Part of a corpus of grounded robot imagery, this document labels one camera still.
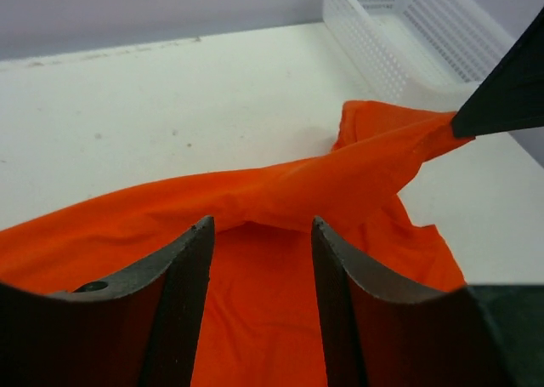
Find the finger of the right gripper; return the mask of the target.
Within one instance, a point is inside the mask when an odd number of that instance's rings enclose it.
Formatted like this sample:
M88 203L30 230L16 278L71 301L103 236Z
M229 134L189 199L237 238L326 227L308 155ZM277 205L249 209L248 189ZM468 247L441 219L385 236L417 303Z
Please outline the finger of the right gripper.
M450 125L457 138L543 126L543 13L540 12Z

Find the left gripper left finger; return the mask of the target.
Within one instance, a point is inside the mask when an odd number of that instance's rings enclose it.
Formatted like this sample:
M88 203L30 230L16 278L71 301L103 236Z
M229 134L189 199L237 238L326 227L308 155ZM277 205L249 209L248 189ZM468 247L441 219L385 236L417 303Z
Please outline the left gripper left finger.
M214 220L73 292L1 286L4 386L187 386L210 280Z

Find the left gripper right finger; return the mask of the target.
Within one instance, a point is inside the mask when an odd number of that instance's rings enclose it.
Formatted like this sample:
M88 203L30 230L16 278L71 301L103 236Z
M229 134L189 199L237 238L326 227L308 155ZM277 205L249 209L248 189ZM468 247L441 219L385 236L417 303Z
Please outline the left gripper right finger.
M442 292L398 274L317 217L311 232L330 386L512 386L473 290Z

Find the orange t shirt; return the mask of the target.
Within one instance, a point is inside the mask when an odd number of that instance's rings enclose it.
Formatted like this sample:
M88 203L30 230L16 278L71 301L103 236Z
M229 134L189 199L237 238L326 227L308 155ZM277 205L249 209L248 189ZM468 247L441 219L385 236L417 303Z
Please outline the orange t shirt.
M323 386L313 219L413 281L450 291L461 269L436 227L413 225L399 192L462 145L451 115L349 101L330 153L266 168L166 179L4 230L1 278L72 290L163 247L211 215L216 241L194 386Z

